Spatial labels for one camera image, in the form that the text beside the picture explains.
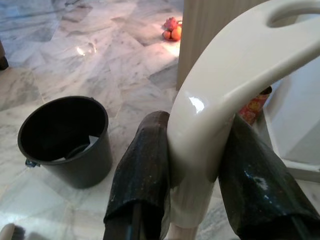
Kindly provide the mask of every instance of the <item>brush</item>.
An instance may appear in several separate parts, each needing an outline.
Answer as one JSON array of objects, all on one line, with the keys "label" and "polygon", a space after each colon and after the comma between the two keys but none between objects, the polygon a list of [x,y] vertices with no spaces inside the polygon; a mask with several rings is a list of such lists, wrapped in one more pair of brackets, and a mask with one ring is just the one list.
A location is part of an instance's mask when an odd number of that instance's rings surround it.
[{"label": "brush", "polygon": [[23,240],[25,239],[25,230],[13,223],[5,225],[0,232],[0,240]]}]

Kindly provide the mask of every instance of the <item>marble floor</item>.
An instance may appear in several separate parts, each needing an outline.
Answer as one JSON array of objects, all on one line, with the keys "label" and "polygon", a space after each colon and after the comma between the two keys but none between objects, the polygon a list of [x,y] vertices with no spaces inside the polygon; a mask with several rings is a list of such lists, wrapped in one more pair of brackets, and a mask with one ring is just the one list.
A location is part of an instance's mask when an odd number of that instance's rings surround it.
[{"label": "marble floor", "polygon": [[[0,39],[10,68],[0,71],[0,228],[13,222],[27,240],[101,240],[117,163],[143,117],[170,112],[179,43],[162,39],[183,0],[0,0]],[[43,167],[26,168],[17,134],[26,117],[56,98],[93,97],[109,115],[110,174],[76,190]],[[300,182],[319,210],[320,187]],[[198,240],[237,239],[219,186]]]}]

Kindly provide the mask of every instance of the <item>orange fruit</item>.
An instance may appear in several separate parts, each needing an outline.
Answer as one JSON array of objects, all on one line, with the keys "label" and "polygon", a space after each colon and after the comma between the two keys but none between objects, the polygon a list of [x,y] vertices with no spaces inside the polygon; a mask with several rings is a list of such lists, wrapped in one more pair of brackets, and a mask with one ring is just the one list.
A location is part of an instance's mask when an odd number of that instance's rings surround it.
[{"label": "orange fruit", "polygon": [[167,40],[169,40],[171,38],[171,32],[170,31],[164,31],[162,35]]},{"label": "orange fruit", "polygon": [[182,31],[182,28],[180,26],[177,26],[176,29],[172,31],[171,37],[174,40],[179,41],[181,39],[181,31]]}]

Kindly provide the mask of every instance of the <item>black shoe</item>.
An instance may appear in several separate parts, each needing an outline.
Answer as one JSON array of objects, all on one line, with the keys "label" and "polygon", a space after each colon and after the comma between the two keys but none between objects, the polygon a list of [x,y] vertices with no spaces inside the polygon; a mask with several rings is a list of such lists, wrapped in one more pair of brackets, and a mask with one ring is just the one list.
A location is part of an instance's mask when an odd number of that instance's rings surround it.
[{"label": "black shoe", "polygon": [[9,65],[6,57],[0,57],[0,70],[5,70],[7,67],[9,67]]}]

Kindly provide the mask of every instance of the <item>black bucket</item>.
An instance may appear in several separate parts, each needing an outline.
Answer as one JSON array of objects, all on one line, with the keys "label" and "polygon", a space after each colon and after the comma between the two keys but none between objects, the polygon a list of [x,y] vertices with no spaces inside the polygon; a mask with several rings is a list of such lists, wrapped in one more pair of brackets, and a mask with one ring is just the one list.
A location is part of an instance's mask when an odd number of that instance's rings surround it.
[{"label": "black bucket", "polygon": [[112,165],[108,123],[105,108],[93,98],[59,98],[24,121],[18,146],[28,167],[43,165],[72,187],[88,188]]}]

